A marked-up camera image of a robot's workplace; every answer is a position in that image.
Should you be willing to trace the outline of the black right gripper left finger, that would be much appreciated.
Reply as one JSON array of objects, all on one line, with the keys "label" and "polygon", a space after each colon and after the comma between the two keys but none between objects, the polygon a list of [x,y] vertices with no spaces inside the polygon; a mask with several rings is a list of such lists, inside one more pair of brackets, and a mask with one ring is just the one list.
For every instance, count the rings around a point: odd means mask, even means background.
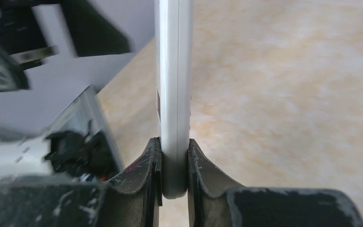
[{"label": "black right gripper left finger", "polygon": [[142,155],[104,182],[69,177],[0,178],[0,227],[156,227],[161,151],[151,138]]}]

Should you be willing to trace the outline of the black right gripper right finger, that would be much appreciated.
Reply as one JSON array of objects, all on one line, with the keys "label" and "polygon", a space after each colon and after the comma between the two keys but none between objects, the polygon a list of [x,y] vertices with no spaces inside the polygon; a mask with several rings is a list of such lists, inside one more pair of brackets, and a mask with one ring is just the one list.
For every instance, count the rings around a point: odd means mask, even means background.
[{"label": "black right gripper right finger", "polygon": [[195,140],[188,165],[192,227],[363,227],[357,207],[341,191],[246,187],[211,162]]}]

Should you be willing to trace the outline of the white remote control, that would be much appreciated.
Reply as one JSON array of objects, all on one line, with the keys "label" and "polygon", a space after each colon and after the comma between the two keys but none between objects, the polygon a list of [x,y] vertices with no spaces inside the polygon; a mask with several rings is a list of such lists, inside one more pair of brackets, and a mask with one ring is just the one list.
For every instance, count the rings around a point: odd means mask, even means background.
[{"label": "white remote control", "polygon": [[192,25],[193,1],[155,1],[157,111],[166,199],[183,197],[188,185]]}]

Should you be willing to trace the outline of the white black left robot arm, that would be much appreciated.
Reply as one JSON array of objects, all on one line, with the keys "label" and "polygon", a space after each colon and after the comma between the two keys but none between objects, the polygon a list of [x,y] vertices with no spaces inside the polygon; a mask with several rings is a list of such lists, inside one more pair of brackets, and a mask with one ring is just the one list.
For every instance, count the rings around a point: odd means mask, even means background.
[{"label": "white black left robot arm", "polygon": [[[128,38],[87,0],[0,0],[0,92],[29,90],[26,70],[56,50],[33,7],[59,5],[77,57],[125,54]],[[0,130],[0,183],[100,182],[122,169],[114,139],[92,87],[87,87],[40,135]]]}]

